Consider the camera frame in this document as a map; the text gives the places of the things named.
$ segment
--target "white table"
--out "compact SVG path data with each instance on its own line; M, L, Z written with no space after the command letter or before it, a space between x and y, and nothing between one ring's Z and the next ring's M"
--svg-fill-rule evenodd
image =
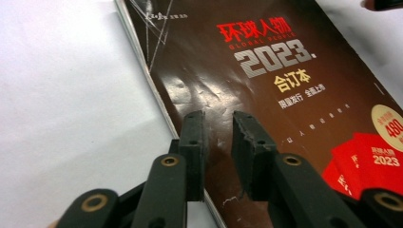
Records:
M403 9L317 0L403 106ZM94 188L146 180L171 133L112 0L0 6L0 224L46 227ZM215 227L191 203L188 227Z

